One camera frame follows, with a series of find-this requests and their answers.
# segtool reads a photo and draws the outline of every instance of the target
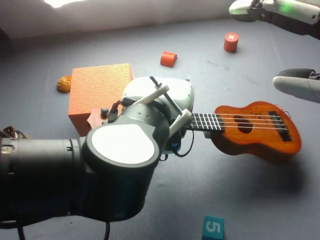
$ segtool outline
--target ukulele neck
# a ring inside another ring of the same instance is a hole
[[[201,132],[224,132],[225,124],[216,113],[193,113],[190,122],[184,127],[185,130]]]

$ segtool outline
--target small guitar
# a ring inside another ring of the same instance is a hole
[[[290,117],[263,101],[193,113],[186,129],[211,132],[212,142],[225,154],[252,154],[277,164],[287,163],[301,149],[299,132]]]

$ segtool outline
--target table surface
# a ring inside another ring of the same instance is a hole
[[[235,54],[223,49],[228,32],[239,34]],[[188,156],[159,164],[143,210],[112,223],[110,240],[199,240],[204,215],[224,218],[225,240],[319,238],[320,105],[277,91],[272,79],[290,68],[319,70],[320,41],[267,23],[224,19],[19,40],[5,48],[0,127],[13,125],[33,139],[76,138],[69,95],[56,91],[57,81],[73,68],[109,64],[129,63],[135,77],[190,79],[195,112],[267,101],[291,114],[302,149],[290,164],[229,156],[196,133]],[[177,53],[173,68],[160,65],[163,51]],[[187,134],[182,152],[190,142]],[[102,240],[104,231],[102,222],[78,216],[25,227],[28,240]],[[18,235],[0,230],[0,239]]]

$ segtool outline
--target brown swirl pastry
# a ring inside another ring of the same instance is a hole
[[[57,88],[58,91],[60,93],[69,93],[70,89],[71,89],[71,79],[72,77],[67,75],[67,76],[63,76],[59,79],[58,84],[57,84]]]

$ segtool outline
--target blue block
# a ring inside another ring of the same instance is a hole
[[[223,240],[225,220],[220,217],[204,216],[202,240]]]

